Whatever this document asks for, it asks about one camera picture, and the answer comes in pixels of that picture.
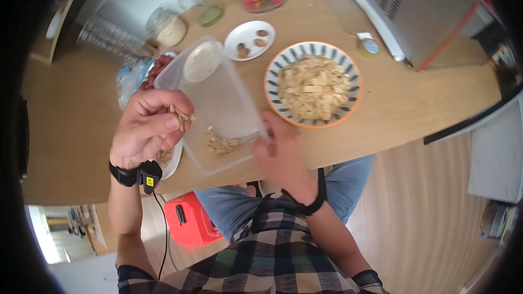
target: wooden tabletop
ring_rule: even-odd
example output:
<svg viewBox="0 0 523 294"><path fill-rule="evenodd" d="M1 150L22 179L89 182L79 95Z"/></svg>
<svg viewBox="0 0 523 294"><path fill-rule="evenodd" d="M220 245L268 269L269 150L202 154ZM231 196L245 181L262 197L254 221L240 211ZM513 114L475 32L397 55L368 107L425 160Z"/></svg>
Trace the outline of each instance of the wooden tabletop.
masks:
<svg viewBox="0 0 523 294"><path fill-rule="evenodd" d="M271 48L258 58L236 62L236 68L259 109L269 109L264 74L282 49L302 41L328 42L356 63L361 102L349 118L323 129L299 128L310 168L343 162L396 147L458 123L500 100L494 72L469 66L416 73L388 54L376 30L352 0L352 18L335 13L329 0L289 0L265 14L243 10L239 0L226 5L215 25L191 24L174 48L180 52L195 39L211 34L224 41L241 23L263 20L277 32ZM371 32L382 54L368 59L357 51L349 32ZM29 178L23 184L26 204L72 205L107 201L108 152L121 111L114 78L119 66L92 49L75 47L51 66L28 62L23 94L28 99L31 150ZM157 193L187 192L259 180L252 160L203 178L184 153L176 172Z"/></svg>

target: leg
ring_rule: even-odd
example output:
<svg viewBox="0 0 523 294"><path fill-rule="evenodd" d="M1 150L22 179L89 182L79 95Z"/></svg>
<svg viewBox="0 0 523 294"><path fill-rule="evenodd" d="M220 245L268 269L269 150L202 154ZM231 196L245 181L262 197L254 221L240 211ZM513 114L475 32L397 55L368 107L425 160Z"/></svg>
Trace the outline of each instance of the leg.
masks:
<svg viewBox="0 0 523 294"><path fill-rule="evenodd" d="M262 198L251 197L240 186L194 190L201 205L220 233L231 241L239 228L249 221Z"/></svg>
<svg viewBox="0 0 523 294"><path fill-rule="evenodd" d="M344 224L356 208L375 158L376 154L371 154L336 164L325 175L327 202Z"/></svg>

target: bottle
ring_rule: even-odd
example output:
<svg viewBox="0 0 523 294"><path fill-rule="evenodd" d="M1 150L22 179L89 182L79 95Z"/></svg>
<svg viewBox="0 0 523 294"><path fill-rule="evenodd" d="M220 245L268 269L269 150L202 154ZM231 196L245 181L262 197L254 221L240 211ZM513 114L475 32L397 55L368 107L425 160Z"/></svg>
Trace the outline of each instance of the bottle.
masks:
<svg viewBox="0 0 523 294"><path fill-rule="evenodd" d="M190 20L203 27L217 23L225 14L225 8L217 0L178 0Z"/></svg>

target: black cable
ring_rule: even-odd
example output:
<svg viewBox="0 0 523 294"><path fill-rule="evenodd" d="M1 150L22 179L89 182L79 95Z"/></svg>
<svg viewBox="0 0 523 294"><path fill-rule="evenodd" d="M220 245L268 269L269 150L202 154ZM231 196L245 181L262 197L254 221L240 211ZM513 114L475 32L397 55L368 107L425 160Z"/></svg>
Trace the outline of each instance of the black cable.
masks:
<svg viewBox="0 0 523 294"><path fill-rule="evenodd" d="M164 205L167 203L167 201L165 201L165 199L163 198L163 196L161 194L160 194L160 199L162 199L162 201L164 202ZM171 259L171 263L173 264L174 270L178 271L178 268L176 268L176 265L174 264L174 261L173 261L173 254L171 253L171 241L167 241L167 251L169 251L169 259Z"/></svg>
<svg viewBox="0 0 523 294"><path fill-rule="evenodd" d="M154 199L158 203L158 206L160 206L160 209L162 210L162 214L164 215L164 223L165 223L165 252L164 252L164 259L162 261L162 266L160 267L160 272L158 273L158 279L160 279L160 277L162 275L163 265L165 263L165 258L167 257L167 243L169 243L169 238L167 237L168 236L168 234L167 234L167 219L165 218L165 212L163 211L162 204L160 203L160 201L158 201L158 198L156 197L156 193L154 193L154 191L153 191L153 195L154 195Z"/></svg>

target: black wristband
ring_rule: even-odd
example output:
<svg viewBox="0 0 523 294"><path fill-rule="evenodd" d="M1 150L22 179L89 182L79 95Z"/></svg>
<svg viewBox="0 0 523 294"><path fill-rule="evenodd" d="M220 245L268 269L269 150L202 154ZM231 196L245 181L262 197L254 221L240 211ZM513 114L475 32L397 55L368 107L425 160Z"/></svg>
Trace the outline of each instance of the black wristband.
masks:
<svg viewBox="0 0 523 294"><path fill-rule="evenodd" d="M297 211L299 213L307 217L311 216L313 213L317 212L323 206L323 202L327 200L327 188L325 186L325 171L323 170L323 168L318 168L318 195L314 202L312 202L309 206L305 206L304 204L297 202L291 196L291 194L289 194L285 190L282 190L282 193L287 195L294 202L296 202Z"/></svg>
<svg viewBox="0 0 523 294"><path fill-rule="evenodd" d="M132 170L123 170L120 167L115 167L109 161L109 171L116 181L123 186L143 185L143 192L146 194L153 193L162 179L162 168L154 160L145 161Z"/></svg>
<svg viewBox="0 0 523 294"><path fill-rule="evenodd" d="M116 181L123 186L131 187L136 184L136 172L138 171L138 167L125 171L120 167L113 166L109 161L109 171L114 176Z"/></svg>

